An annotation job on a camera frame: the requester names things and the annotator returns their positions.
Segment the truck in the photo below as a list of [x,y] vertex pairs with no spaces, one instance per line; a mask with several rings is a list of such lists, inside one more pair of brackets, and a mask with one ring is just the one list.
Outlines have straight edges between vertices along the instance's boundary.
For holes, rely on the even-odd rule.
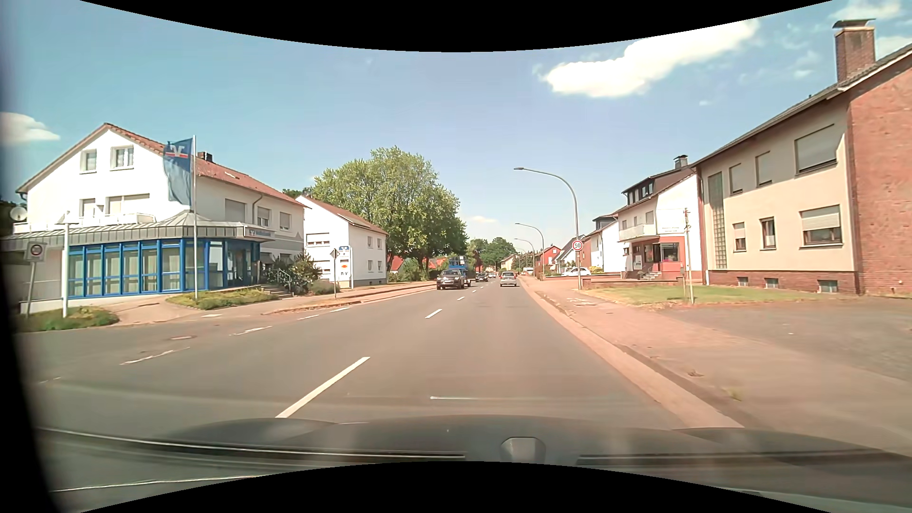
[[465,255],[460,256],[451,256],[448,267],[449,269],[459,269],[462,272],[462,277],[465,279],[466,287],[471,287],[472,282],[475,281],[475,266],[470,265],[467,262]]

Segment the flagpole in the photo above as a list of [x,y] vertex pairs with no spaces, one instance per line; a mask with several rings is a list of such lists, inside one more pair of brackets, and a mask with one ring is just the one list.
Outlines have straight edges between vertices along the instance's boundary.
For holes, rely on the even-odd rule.
[[191,143],[192,150],[190,151],[190,173],[193,179],[193,198],[190,203],[192,204],[193,210],[193,300],[200,300],[200,259],[199,251],[200,244],[197,242],[197,229],[196,229],[196,136],[193,136],[193,142]]

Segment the chimney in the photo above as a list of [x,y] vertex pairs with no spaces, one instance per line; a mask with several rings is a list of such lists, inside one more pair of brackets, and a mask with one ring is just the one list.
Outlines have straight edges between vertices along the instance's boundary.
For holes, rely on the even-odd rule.
[[833,28],[836,33],[836,81],[839,83],[854,78],[859,72],[875,63],[874,28],[867,26],[869,19],[847,19],[837,21]]

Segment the speed limit sign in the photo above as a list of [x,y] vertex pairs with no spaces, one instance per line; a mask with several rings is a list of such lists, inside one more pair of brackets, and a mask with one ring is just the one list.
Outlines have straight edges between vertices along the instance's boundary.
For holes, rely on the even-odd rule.
[[26,262],[44,262],[47,242],[29,242],[26,246]]

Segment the balcony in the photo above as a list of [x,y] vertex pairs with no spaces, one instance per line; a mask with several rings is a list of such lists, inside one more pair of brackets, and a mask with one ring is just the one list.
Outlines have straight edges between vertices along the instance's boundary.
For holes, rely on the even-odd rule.
[[[155,216],[151,214],[111,214],[98,215],[95,217],[80,217],[78,223],[70,225],[71,228],[85,228],[88,226],[108,226],[108,225],[138,225],[141,223],[154,223]],[[26,234],[29,232],[45,232],[50,230],[62,230],[63,225],[54,223],[15,223],[13,224],[14,234]]]
[[656,236],[656,225],[636,225],[631,228],[620,230],[617,233],[617,242],[628,242],[639,238]]

